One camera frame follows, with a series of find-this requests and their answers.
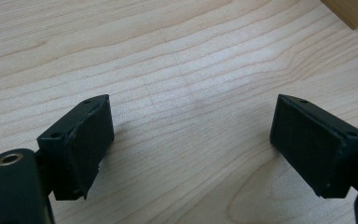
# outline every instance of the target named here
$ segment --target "black plastic bracket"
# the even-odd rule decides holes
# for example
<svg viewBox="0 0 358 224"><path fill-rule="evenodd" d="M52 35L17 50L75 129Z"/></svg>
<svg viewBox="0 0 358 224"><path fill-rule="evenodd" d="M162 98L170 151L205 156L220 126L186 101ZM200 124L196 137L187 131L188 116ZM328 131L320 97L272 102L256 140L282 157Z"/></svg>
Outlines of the black plastic bracket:
<svg viewBox="0 0 358 224"><path fill-rule="evenodd" d="M36 153L21 148L0 154L0 224L54 223L48 195L86 198L114 138L109 96L101 95L42 133Z"/></svg>
<svg viewBox="0 0 358 224"><path fill-rule="evenodd" d="M279 95L270 141L315 194L345 198L358 190L358 129L317 105ZM356 203L358 222L358 200Z"/></svg>

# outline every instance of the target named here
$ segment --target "textured black surface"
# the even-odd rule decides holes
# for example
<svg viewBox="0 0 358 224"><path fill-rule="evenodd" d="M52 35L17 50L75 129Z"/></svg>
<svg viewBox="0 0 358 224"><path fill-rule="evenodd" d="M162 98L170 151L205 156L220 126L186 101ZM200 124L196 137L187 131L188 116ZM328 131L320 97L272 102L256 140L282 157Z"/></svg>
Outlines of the textured black surface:
<svg viewBox="0 0 358 224"><path fill-rule="evenodd" d="M37 138L57 200L87 197L113 140L108 95L83 101Z"/></svg>
<svg viewBox="0 0 358 224"><path fill-rule="evenodd" d="M30 149L14 149L2 153L0 159L11 154L21 154L22 159L8 166L0 166L0 224L53 223L34 152Z"/></svg>
<svg viewBox="0 0 358 224"><path fill-rule="evenodd" d="M305 100L279 95L270 133L274 145L318 196L344 198L358 129Z"/></svg>

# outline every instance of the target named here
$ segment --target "light wood surface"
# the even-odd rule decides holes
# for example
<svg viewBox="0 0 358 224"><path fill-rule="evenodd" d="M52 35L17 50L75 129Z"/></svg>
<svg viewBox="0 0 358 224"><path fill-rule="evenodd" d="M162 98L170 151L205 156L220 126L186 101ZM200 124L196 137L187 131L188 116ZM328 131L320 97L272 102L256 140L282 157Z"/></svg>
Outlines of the light wood surface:
<svg viewBox="0 0 358 224"><path fill-rule="evenodd" d="M358 0L322 0L352 29L358 28Z"/></svg>
<svg viewBox="0 0 358 224"><path fill-rule="evenodd" d="M278 93L358 127L358 30L319 0L0 1L0 153L104 93L115 143L57 223L354 223L269 143Z"/></svg>

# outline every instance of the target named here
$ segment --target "clamp jaw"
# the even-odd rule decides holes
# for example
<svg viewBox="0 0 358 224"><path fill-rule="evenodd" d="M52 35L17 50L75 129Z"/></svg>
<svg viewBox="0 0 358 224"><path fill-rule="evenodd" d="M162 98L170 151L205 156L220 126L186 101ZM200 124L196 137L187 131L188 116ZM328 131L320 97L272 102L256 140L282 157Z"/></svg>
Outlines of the clamp jaw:
<svg viewBox="0 0 358 224"><path fill-rule="evenodd" d="M37 138L36 153L0 154L0 224L54 223L48 195L86 199L99 163L114 140L109 96L78 104Z"/></svg>
<svg viewBox="0 0 358 224"><path fill-rule="evenodd" d="M358 129L317 105L279 95L270 141L317 196L345 198L358 191ZM355 202L358 223L358 197Z"/></svg>

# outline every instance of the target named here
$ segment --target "wooden block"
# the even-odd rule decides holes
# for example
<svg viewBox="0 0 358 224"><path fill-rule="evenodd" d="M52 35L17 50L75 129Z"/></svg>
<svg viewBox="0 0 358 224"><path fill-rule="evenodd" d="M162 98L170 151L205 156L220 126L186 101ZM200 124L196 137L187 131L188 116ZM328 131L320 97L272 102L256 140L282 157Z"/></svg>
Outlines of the wooden block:
<svg viewBox="0 0 358 224"><path fill-rule="evenodd" d="M352 29L358 28L358 0L322 0Z"/></svg>

